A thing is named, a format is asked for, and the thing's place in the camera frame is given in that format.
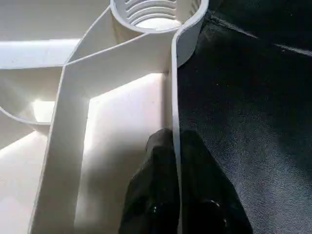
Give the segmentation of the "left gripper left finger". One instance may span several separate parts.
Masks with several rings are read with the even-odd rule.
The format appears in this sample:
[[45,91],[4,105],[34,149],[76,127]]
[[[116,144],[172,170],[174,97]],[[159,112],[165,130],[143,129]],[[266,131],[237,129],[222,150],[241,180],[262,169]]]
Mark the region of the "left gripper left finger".
[[177,168],[170,129],[155,132],[147,141],[145,161],[127,188],[119,232],[177,233]]

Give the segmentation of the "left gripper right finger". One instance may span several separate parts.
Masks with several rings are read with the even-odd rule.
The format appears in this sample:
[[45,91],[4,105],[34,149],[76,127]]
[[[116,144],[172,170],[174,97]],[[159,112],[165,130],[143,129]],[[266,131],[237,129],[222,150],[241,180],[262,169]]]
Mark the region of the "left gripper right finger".
[[180,143],[183,233],[253,233],[233,184],[202,138],[196,132],[185,131]]

